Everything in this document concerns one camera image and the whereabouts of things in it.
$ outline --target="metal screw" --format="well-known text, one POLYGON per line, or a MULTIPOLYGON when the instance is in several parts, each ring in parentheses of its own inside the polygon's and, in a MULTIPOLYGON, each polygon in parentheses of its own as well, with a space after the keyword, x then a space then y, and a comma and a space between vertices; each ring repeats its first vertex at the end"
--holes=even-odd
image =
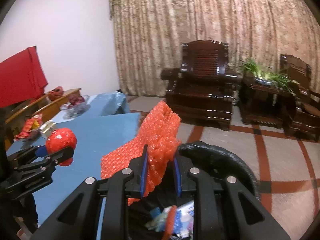
POLYGON ((237 181, 237 179, 235 177, 233 177, 233 176, 229 176, 229 177, 227 177, 227 181, 229 183, 235 183, 237 181))
POLYGON ((92 184, 95 182, 95 178, 94 177, 88 177, 85 179, 86 184, 92 184))
POLYGON ((131 172, 132 172, 132 170, 130 168, 124 168, 122 170, 122 173, 125 174, 125 175, 129 175, 131 172))
POLYGON ((190 172, 192 174, 198 174, 200 172, 200 170, 198 168, 196 168, 196 167, 193 167, 193 168, 190 169, 190 172))

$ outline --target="white wall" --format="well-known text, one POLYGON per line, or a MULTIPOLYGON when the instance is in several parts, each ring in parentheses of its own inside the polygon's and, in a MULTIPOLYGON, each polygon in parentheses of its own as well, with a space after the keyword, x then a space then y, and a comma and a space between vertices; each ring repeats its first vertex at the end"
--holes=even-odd
POLYGON ((16 0, 0 25, 0 62, 37 46, 46 91, 119 89, 109 0, 16 0))

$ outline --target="green plant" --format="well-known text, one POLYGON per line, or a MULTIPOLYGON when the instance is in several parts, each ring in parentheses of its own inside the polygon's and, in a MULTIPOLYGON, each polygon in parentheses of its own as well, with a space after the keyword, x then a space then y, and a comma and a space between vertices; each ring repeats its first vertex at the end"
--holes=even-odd
POLYGON ((242 71, 249 71, 256 78, 272 81, 273 85, 276 88, 286 90, 294 95, 292 89, 290 88, 290 83, 297 82, 294 80, 290 80, 285 74, 265 71, 262 69, 262 66, 257 64, 252 58, 250 58, 246 62, 243 62, 240 67, 242 71))

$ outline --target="red ball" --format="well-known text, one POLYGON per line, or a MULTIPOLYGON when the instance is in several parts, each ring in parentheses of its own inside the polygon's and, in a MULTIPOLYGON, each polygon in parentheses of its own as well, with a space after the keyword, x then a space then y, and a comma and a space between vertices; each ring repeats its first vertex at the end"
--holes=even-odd
MULTIPOLYGON (((61 128, 53 131, 48 137, 45 147, 49 154, 55 153, 67 146, 75 149, 77 145, 77 138, 69 128, 61 128)), ((72 158, 60 163, 60 166, 68 166, 72 163, 72 158)))

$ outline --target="potted plant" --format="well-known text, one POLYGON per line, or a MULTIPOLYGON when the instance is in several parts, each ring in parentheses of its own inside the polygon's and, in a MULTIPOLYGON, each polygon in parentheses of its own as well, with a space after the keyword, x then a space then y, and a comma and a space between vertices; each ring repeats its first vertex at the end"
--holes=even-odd
POLYGON ((266 86, 274 85, 276 88, 288 91, 294 95, 290 84, 297 82, 290 80, 285 74, 263 70, 262 66, 257 64, 252 58, 243 62, 240 67, 244 75, 247 72, 251 73, 259 84, 266 86))

